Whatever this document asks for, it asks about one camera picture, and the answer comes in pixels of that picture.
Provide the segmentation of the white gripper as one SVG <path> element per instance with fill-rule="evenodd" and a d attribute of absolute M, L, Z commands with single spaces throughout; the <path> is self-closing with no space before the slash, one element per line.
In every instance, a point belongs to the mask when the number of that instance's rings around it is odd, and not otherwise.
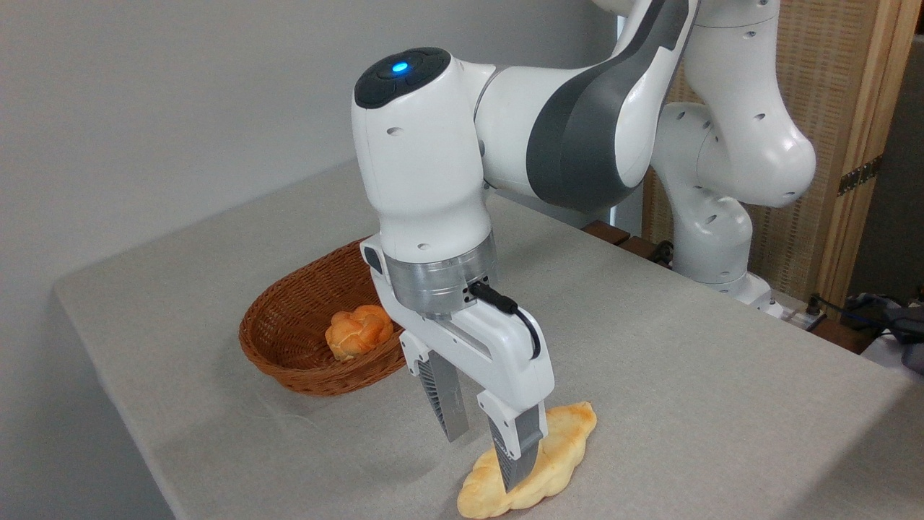
<path fill-rule="evenodd" d="M 448 441 L 469 429 L 458 370 L 485 391 L 476 395 L 489 418 L 504 482 L 511 493 L 533 471 L 547 435 L 546 398 L 554 388 L 547 352 L 533 356 L 527 326 L 481 300 L 434 320 L 397 302 L 383 276 L 372 274 L 380 302 L 405 331 L 400 342 L 407 368 L 416 376 Z"/>

